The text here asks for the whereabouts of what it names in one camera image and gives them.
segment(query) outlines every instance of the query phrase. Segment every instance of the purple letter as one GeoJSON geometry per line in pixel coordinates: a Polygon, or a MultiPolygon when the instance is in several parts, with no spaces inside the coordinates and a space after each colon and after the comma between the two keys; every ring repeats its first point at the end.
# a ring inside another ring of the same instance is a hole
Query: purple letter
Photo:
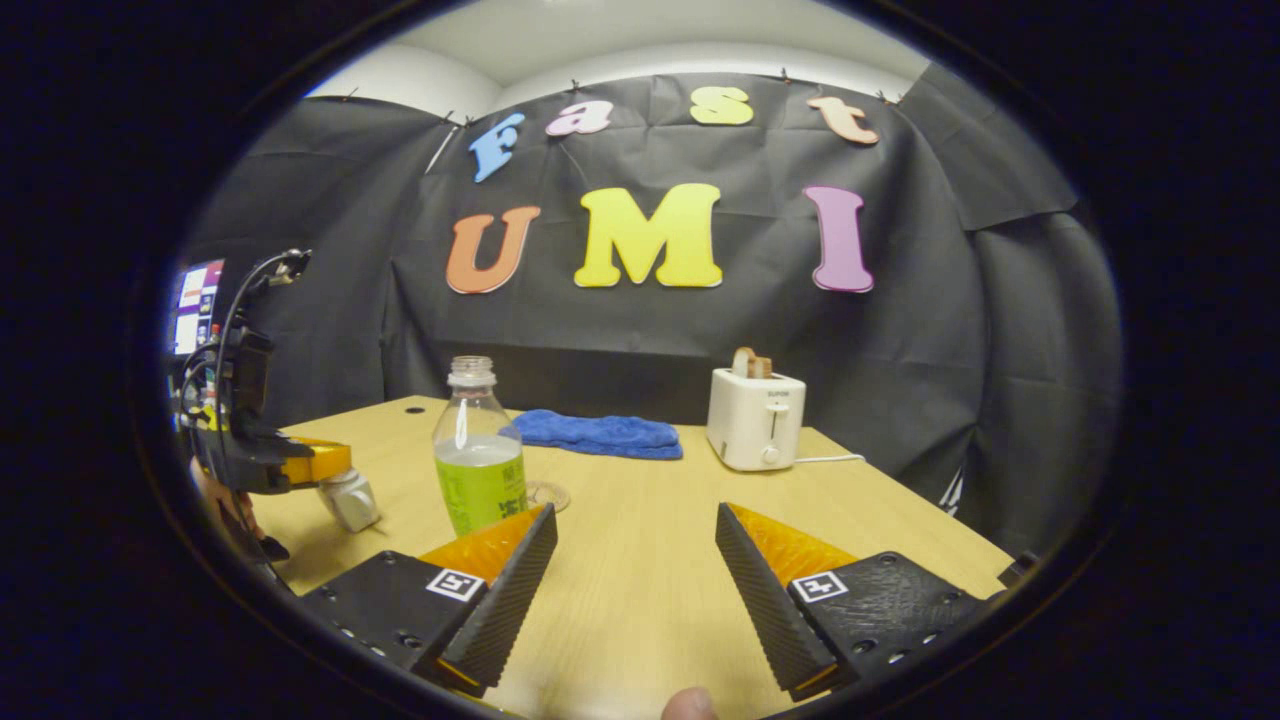
{"type": "Polygon", "coordinates": [[[863,199],[838,187],[814,184],[804,188],[805,197],[818,206],[818,233],[822,236],[822,263],[813,282],[823,290],[867,292],[874,278],[863,266],[863,243],[858,237],[858,209],[863,199]]]}

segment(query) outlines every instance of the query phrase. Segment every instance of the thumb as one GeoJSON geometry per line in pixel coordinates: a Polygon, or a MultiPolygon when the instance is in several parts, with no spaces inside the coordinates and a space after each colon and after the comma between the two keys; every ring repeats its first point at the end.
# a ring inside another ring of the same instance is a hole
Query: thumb
{"type": "Polygon", "coordinates": [[[662,720],[717,720],[712,694],[707,688],[685,688],[671,696],[662,708],[662,720]]]}

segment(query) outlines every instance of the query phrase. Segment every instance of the orange letter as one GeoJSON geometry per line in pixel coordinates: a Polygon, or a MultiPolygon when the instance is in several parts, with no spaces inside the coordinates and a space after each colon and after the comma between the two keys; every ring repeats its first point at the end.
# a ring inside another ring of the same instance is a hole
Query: orange letter
{"type": "Polygon", "coordinates": [[[484,229],[493,224],[493,215],[471,215],[454,223],[453,249],[449,250],[449,263],[444,269],[444,279],[449,287],[463,295],[493,292],[502,287],[520,266],[529,223],[540,214],[541,209],[534,206],[512,208],[502,214],[507,232],[502,236],[498,260],[486,270],[476,268],[476,250],[480,249],[484,229]]]}
{"type": "Polygon", "coordinates": [[[840,137],[863,145],[876,145],[876,141],[879,140],[879,136],[874,132],[858,127],[858,120],[854,119],[865,118],[867,113],[845,105],[844,100],[838,97],[814,97],[808,104],[810,108],[822,110],[822,119],[827,120],[827,126],[840,137]]]}

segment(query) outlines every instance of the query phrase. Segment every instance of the cable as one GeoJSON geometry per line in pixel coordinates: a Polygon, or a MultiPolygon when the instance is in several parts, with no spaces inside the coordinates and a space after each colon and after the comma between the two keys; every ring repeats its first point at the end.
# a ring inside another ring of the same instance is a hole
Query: cable
{"type": "Polygon", "coordinates": [[[831,457],[797,457],[794,462],[835,462],[838,460],[861,460],[867,461],[865,457],[858,455],[856,452],[850,452],[849,455],[832,455],[831,457]]]}
{"type": "MultiPolygon", "coordinates": [[[[274,258],[269,258],[268,260],[259,263],[256,268],[250,270],[248,275],[244,277],[244,282],[241,283],[239,290],[236,291],[236,297],[232,300],[232,306],[227,311],[227,322],[223,324],[223,334],[220,338],[218,338],[218,359],[214,364],[214,387],[216,389],[214,395],[214,421],[218,423],[219,462],[210,462],[209,470],[214,473],[214,479],[223,483],[224,486],[227,486],[227,483],[223,482],[223,478],[227,477],[227,473],[224,471],[227,462],[227,436],[224,433],[230,432],[229,427],[230,424],[223,423],[223,363],[227,359],[227,338],[230,337],[232,334],[232,320],[236,319],[236,313],[239,311],[239,305],[244,300],[244,293],[248,292],[250,287],[257,279],[257,275],[264,269],[276,263],[280,263],[287,258],[291,258],[293,252],[296,251],[294,250],[284,251],[279,255],[275,255],[274,258]],[[214,465],[223,465],[223,466],[214,468],[214,465]]],[[[236,505],[236,514],[239,515],[241,525],[248,529],[248,523],[244,520],[244,511],[239,506],[239,498],[237,497],[237,492],[234,489],[232,489],[232,503],[236,505]]],[[[257,555],[266,565],[266,568],[270,569],[271,574],[275,575],[275,579],[280,584],[284,584],[284,587],[288,587],[284,583],[284,579],[280,578],[280,574],[275,571],[275,568],[271,565],[271,559],[266,556],[266,551],[262,550],[262,546],[257,542],[257,536],[253,536],[253,542],[251,544],[253,546],[255,550],[257,550],[257,555]]]]}
{"type": "Polygon", "coordinates": [[[212,360],[201,360],[200,363],[196,363],[196,365],[191,369],[191,373],[182,379],[182,386],[178,387],[178,407],[180,407],[187,415],[193,415],[193,413],[187,410],[187,386],[191,384],[191,378],[198,378],[212,364],[212,360]]]}
{"type": "Polygon", "coordinates": [[[187,372],[187,368],[191,366],[192,359],[198,357],[198,356],[204,355],[205,352],[212,352],[214,350],[218,350],[218,341],[206,342],[205,345],[201,345],[196,350],[192,350],[191,355],[188,355],[187,359],[183,360],[183,363],[182,363],[182,372],[183,373],[187,372]]]}

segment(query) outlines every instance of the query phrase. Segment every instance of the green liquid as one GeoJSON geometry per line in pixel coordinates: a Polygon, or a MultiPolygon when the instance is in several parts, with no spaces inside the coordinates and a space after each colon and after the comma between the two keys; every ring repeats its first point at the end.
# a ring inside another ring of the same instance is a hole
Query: green liquid
{"type": "Polygon", "coordinates": [[[520,450],[509,441],[461,451],[452,443],[435,447],[435,474],[458,537],[529,509],[520,450]]]}

